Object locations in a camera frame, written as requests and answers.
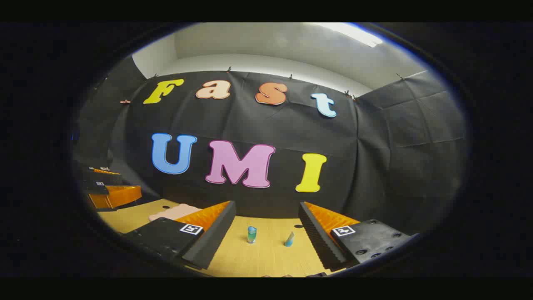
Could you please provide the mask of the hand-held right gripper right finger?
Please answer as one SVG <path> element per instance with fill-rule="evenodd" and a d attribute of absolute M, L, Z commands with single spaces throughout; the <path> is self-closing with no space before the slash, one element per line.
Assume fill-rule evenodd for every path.
<path fill-rule="evenodd" d="M 379 220 L 354 220 L 309 202 L 299 204 L 298 216 L 322 266 L 332 272 L 366 263 L 413 238 Z"/>

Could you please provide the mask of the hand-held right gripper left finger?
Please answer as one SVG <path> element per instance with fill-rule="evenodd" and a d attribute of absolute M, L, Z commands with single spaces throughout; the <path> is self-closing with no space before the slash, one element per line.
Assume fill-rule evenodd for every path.
<path fill-rule="evenodd" d="M 124 237 L 161 260 L 207 269 L 235 216 L 234 201 L 204 209 L 182 204 L 152 215 L 148 224 Z"/>

